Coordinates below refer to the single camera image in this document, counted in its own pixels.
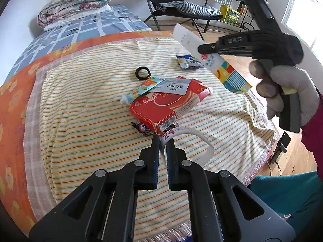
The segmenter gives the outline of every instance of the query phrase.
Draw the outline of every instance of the toothpaste tube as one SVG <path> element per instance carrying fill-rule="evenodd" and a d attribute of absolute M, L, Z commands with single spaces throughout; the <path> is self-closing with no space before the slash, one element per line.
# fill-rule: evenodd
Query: toothpaste tube
<path fill-rule="evenodd" d="M 165 78 L 154 76 L 147 79 L 145 82 L 143 82 L 140 86 L 133 89 L 129 94 L 123 94 L 120 99 L 120 104 L 131 104 L 136 98 L 143 95 L 162 81 L 164 81 Z"/>
<path fill-rule="evenodd" d="M 173 37 L 209 69 L 229 91 L 245 93 L 251 88 L 251 85 L 219 54 L 199 54 L 198 46 L 205 42 L 185 27 L 177 24 Z"/>

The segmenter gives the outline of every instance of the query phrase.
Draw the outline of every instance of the white paper card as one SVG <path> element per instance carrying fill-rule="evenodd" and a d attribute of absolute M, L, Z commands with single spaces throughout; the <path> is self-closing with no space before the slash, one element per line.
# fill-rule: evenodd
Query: white paper card
<path fill-rule="evenodd" d="M 175 26 L 173 36 L 175 40 L 184 46 L 193 57 L 197 58 L 213 74 L 216 73 L 225 61 L 222 56 L 217 53 L 200 54 L 198 52 L 198 47 L 201 44 L 206 44 L 206 42 L 180 24 Z"/>
<path fill-rule="evenodd" d="M 153 87 L 150 92 L 156 93 L 169 93 L 169 94 L 180 94 L 185 95 L 190 79 L 165 79 L 157 86 Z"/>

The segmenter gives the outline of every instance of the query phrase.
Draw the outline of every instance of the red medicine box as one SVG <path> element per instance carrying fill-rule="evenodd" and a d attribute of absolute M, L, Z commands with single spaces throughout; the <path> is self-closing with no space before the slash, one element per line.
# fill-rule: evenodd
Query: red medicine box
<path fill-rule="evenodd" d="M 140 97 L 129 105 L 130 112 L 157 134 L 176 122 L 205 97 L 212 93 L 212 88 L 190 79 L 185 95 L 153 93 Z"/>

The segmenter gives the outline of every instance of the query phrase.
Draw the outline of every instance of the black hair tie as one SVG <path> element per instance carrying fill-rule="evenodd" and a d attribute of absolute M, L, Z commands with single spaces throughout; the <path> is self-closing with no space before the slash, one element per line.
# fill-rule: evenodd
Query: black hair tie
<path fill-rule="evenodd" d="M 145 70 L 147 70 L 147 72 L 148 72 L 148 75 L 146 76 L 146 77 L 141 77 L 141 76 L 139 76 L 139 71 L 140 70 L 142 70 L 142 69 L 145 69 Z M 149 77 L 150 77 L 150 71 L 149 71 L 149 69 L 146 67 L 146 66 L 141 66 L 141 67 L 139 67 L 139 68 L 137 68 L 136 69 L 136 77 L 139 79 L 139 80 L 147 80 L 147 79 L 149 79 Z"/>

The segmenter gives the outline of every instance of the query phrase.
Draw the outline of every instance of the blue checkered bedsheet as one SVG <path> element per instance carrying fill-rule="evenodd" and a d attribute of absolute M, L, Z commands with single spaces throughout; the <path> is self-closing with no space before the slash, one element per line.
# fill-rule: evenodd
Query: blue checkered bedsheet
<path fill-rule="evenodd" d="M 66 45 L 97 36 L 139 30 L 151 29 L 123 5 L 111 5 L 111 11 L 73 20 L 35 38 L 15 62 L 6 81 L 21 68 Z"/>

